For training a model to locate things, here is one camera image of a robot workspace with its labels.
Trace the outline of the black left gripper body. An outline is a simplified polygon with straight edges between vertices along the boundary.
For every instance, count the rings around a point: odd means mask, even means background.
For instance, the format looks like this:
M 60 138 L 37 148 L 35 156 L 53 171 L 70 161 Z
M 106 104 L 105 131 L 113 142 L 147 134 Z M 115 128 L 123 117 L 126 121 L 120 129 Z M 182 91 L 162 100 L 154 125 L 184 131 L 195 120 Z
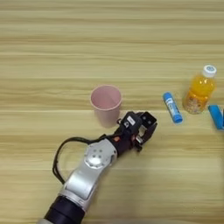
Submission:
M 128 129 L 117 129 L 112 136 L 112 144 L 115 146 L 117 154 L 122 155 L 133 148 L 141 151 L 144 138 L 139 135 L 139 132 L 132 133 Z

